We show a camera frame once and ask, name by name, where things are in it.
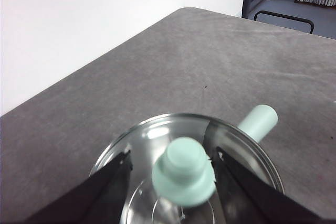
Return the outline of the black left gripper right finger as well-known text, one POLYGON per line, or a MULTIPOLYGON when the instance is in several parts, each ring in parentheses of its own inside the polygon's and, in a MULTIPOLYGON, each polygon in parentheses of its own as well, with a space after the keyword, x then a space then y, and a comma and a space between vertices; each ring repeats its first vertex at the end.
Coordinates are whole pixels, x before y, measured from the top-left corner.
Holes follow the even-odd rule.
POLYGON ((212 166, 226 223, 329 223, 266 184, 220 147, 212 166))

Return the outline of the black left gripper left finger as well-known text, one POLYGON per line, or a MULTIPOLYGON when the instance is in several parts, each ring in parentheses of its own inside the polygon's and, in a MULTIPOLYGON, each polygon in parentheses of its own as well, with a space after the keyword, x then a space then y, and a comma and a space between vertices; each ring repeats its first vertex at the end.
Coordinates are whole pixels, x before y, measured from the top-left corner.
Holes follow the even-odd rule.
POLYGON ((28 217, 25 223, 119 223, 131 172, 131 152, 121 152, 83 183, 28 217))

